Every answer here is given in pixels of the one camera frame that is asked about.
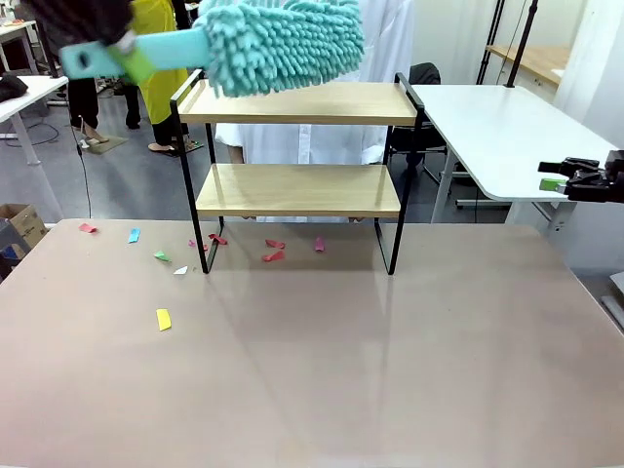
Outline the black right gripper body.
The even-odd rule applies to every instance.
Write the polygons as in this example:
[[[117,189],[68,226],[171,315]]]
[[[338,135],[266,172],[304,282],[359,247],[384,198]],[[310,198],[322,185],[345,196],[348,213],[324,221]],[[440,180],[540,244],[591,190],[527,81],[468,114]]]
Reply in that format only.
[[[571,175],[565,185],[569,201],[623,203],[623,151],[611,150],[601,167],[598,161],[569,158]]]

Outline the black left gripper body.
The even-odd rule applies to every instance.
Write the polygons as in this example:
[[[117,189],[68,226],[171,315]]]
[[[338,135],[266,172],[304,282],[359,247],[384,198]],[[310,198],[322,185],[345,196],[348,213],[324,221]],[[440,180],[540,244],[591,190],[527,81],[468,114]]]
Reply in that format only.
[[[41,23],[56,49],[88,42],[131,49],[137,38],[129,1],[29,0],[22,4]]]

